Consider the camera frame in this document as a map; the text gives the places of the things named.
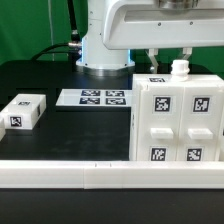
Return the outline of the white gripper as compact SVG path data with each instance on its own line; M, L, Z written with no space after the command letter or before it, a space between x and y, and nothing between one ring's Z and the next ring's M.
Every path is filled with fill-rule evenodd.
M157 73L161 48L224 46L224 0L106 0L102 41L109 49L148 49Z

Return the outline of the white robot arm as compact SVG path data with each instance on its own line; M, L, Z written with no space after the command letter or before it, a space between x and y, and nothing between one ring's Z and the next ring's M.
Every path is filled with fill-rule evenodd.
M157 67L161 49L224 46L224 0L87 0L87 15L77 65L97 76L133 67L132 50Z

